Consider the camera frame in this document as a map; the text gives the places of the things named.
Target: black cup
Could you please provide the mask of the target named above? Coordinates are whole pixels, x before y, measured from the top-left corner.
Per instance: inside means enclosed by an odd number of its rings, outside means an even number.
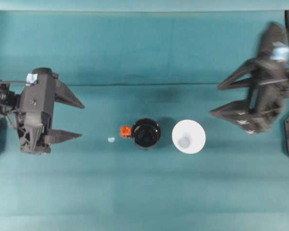
[[[144,118],[133,124],[131,137],[142,148],[150,148],[156,145],[160,138],[160,127],[152,119]]]

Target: robotic arm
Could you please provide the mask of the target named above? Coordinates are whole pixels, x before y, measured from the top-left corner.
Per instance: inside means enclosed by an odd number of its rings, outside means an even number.
[[[6,118],[9,127],[17,130],[20,150],[50,153],[52,143],[80,137],[80,134],[52,129],[54,102],[84,108],[67,85],[49,68],[35,69],[28,76],[20,95],[9,90],[12,82],[0,81],[0,119]],[[14,116],[15,125],[9,115]]]
[[[218,85],[220,90],[248,88],[247,98],[212,110],[213,116],[240,126],[248,134],[270,130],[285,110],[285,100],[289,98],[289,69],[286,68],[289,47],[284,45],[285,38],[283,27],[269,24],[261,37],[256,57],[247,60]],[[239,80],[246,74],[250,77]]]

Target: screw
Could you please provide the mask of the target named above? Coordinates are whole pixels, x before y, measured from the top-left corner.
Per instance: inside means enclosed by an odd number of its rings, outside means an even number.
[[[237,120],[237,123],[240,125],[249,124],[247,120]]]
[[[1,93],[0,94],[0,99],[5,100],[6,99],[6,94],[5,93]]]
[[[255,134],[256,133],[256,131],[255,130],[248,130],[248,131],[246,131],[248,134],[250,134],[250,135],[252,135],[252,134]]]
[[[33,106],[37,105],[37,102],[35,100],[30,100],[30,104],[33,104]]]

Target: orange handle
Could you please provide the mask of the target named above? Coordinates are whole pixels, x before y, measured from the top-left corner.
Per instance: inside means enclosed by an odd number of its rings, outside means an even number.
[[[131,137],[131,127],[129,126],[122,126],[121,127],[121,136],[123,138],[129,138]]]

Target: teal surface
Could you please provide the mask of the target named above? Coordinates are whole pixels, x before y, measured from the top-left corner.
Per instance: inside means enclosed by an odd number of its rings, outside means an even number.
[[[49,66],[86,108],[55,105],[53,127],[83,136],[49,155],[20,153],[3,126],[0,231],[289,230],[285,114],[249,136],[208,113],[245,97],[215,83],[253,55],[270,20],[282,23],[283,12],[1,12],[0,78]],[[119,136],[142,117],[162,128],[149,151]],[[182,119],[206,131],[198,154],[172,144]]]
[[[289,230],[289,157],[281,125],[249,136],[208,114],[243,97],[242,91],[220,92],[216,85],[72,90],[86,109],[56,104],[53,127],[82,138],[34,156],[19,153],[15,131],[3,134],[0,231]],[[161,124],[156,149],[143,151],[119,137],[121,125],[141,117]],[[172,145],[174,124],[186,118],[206,131],[199,154]]]
[[[0,0],[1,11],[207,12],[289,10],[289,0]]]
[[[0,13],[0,78],[50,66],[68,84],[218,83],[284,12]]]

